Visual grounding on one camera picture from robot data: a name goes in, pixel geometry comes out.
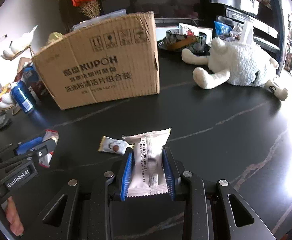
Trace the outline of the person's hand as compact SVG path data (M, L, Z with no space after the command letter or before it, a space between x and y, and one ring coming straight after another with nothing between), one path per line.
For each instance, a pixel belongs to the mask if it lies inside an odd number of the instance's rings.
M7 199L7 205L5 209L6 219L10 224L10 230L15 236L22 236L24 232L23 224L20 220L15 202L10 196Z

